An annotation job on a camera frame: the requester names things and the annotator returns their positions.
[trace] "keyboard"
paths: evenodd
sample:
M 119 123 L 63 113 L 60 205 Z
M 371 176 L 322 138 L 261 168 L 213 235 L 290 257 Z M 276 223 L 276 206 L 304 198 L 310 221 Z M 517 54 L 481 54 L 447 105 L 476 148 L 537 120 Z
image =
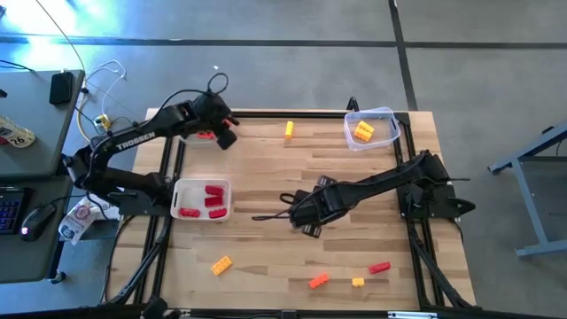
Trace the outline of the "keyboard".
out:
M 28 187 L 0 187 L 0 235 L 19 231 L 31 193 Z

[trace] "gray floor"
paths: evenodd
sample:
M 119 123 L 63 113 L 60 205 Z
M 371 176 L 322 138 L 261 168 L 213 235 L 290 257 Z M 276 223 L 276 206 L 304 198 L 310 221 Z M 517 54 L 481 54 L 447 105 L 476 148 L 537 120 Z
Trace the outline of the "gray floor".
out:
M 392 41 L 386 0 L 135 0 L 53 1 L 46 7 L 70 35 L 143 39 L 258 39 Z M 0 33 L 57 35 L 34 5 L 8 3 Z M 407 41 L 564 42 L 564 1 L 398 0 Z M 25 24 L 22 12 L 35 17 Z M 89 70 L 109 59 L 128 69 L 106 107 L 111 116 L 140 119 L 170 92 L 204 87 L 218 68 L 230 76 L 224 95 L 232 107 L 343 109 L 350 96 L 363 108 L 407 110 L 397 51 L 391 48 L 290 48 L 199 46 L 78 47 Z M 451 175 L 461 198 L 477 210 L 462 219 L 465 250 L 479 306 L 492 310 L 565 316 L 567 253 L 520 261 L 514 249 L 535 244 L 516 179 L 491 176 L 485 167 L 567 119 L 565 50 L 408 50 L 417 106 L 433 111 Z M 0 44 L 0 58 L 40 70 L 77 68 L 70 48 Z M 107 89 L 115 75 L 91 79 Z M 100 113 L 103 92 L 85 113 Z M 83 145 L 73 125 L 66 152 Z M 132 167 L 134 153 L 114 165 Z M 66 246 L 62 266 L 70 280 L 0 286 L 0 313 L 95 305 L 110 243 Z

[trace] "toy block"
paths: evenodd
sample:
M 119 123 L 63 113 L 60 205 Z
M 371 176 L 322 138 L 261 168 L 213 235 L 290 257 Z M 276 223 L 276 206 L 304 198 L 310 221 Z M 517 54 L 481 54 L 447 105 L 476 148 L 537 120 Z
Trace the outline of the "toy block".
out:
M 230 265 L 232 265 L 232 261 L 230 260 L 229 256 L 224 256 L 211 267 L 211 270 L 213 271 L 215 276 L 218 276 L 221 274 L 221 272 L 230 267 Z
M 370 138 L 372 137 L 372 133 L 369 133 L 368 131 L 366 131 L 362 128 L 357 128 L 354 131 L 354 136 L 360 138 L 364 142 L 368 142 L 370 140 Z
M 221 218 L 226 216 L 226 214 L 227 214 L 226 208 L 217 209 L 209 212 L 209 218 L 210 219 Z
M 322 273 L 309 282 L 309 287 L 311 287 L 311 289 L 315 289 L 318 286 L 325 284 L 328 281 L 329 281 L 329 275 L 327 275 L 327 273 Z
M 287 121 L 287 126 L 285 127 L 285 138 L 290 139 L 293 134 L 293 122 Z
M 197 133 L 197 138 L 214 139 L 216 136 L 213 132 Z
M 371 135 L 372 135 L 372 133 L 374 133 L 374 128 L 372 128 L 372 127 L 371 127 L 367 122 L 365 122 L 365 121 L 360 121 L 360 122 L 358 123 L 358 125 L 356 126 L 356 128 L 363 129 L 363 130 L 369 132 Z
M 388 270 L 388 269 L 390 269 L 390 262 L 382 262 L 382 263 L 370 266 L 369 272 L 370 272 L 370 274 L 376 274 L 376 273 L 379 273 L 380 271 L 384 271 L 384 270 Z
M 205 198 L 205 207 L 222 206 L 222 196 L 215 196 L 212 198 Z
M 179 208 L 179 215 L 182 217 L 199 217 L 201 212 L 196 208 Z
M 205 186 L 205 193 L 208 195 L 222 196 L 224 194 L 224 189 L 222 186 L 207 185 Z
M 353 287 L 362 287 L 364 285 L 364 278 L 353 278 Z

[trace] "wooden table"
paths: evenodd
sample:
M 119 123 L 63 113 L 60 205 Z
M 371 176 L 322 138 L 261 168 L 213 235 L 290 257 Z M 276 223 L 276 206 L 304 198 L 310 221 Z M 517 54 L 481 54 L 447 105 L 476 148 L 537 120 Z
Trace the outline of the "wooden table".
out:
M 149 110 L 148 117 L 155 112 Z M 251 220 L 255 214 L 285 209 L 280 193 L 310 191 L 320 175 L 356 181 L 396 165 L 392 146 L 350 151 L 342 120 L 292 119 L 293 139 L 285 140 L 287 120 L 242 119 L 241 126 L 234 128 L 238 141 L 227 151 L 216 144 L 187 148 L 183 178 L 229 179 L 234 211 L 224 223 L 175 221 L 161 297 L 171 307 L 418 309 L 408 232 L 399 217 L 395 191 L 361 202 L 350 214 L 325 226 L 319 239 L 292 230 L 287 220 Z M 412 112 L 410 120 L 416 149 L 440 155 L 432 113 Z M 406 152 L 406 142 L 401 142 Z M 163 145 L 164 139 L 140 145 L 134 171 L 158 171 Z M 137 217 L 122 233 L 113 258 L 111 295 L 140 262 L 148 220 Z M 458 230 L 448 221 L 431 220 L 431 232 L 439 267 L 474 304 Z M 210 268 L 224 255 L 233 265 L 215 276 Z M 392 268 L 370 275 L 367 266 L 383 261 Z M 330 281 L 311 290 L 307 283 L 322 272 L 329 274 Z M 146 300 L 153 269 L 149 273 Z M 364 287 L 353 288 L 353 277 L 364 277 Z M 433 300 L 427 271 L 424 278 Z

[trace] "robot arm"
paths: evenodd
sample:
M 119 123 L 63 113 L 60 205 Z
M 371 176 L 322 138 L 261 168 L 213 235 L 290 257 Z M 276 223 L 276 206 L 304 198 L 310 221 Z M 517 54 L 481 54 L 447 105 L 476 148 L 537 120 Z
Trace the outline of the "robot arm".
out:
M 212 130 L 217 137 L 217 144 L 226 150 L 237 140 L 229 129 L 230 123 L 238 125 L 222 98 L 207 91 L 194 101 L 160 108 L 153 118 L 134 123 L 131 128 L 93 138 L 89 146 L 80 149 L 74 156 L 63 155 L 63 164 L 74 186 L 116 206 L 120 206 L 121 199 L 136 198 L 141 191 L 153 205 L 169 207 L 172 191 L 164 176 L 159 173 L 139 175 L 110 168 L 110 158 L 157 137 L 186 138 L 204 130 Z
M 475 208 L 469 201 L 455 198 L 447 171 L 437 155 L 421 152 L 401 167 L 373 175 L 359 182 L 337 182 L 321 176 L 312 192 L 298 190 L 282 201 L 291 204 L 289 218 L 293 228 L 301 228 L 310 237 L 319 237 L 321 226 L 343 217 L 362 200 L 385 191 L 408 186 L 407 202 L 419 209 L 436 207 L 443 214 L 439 217 L 458 217 Z

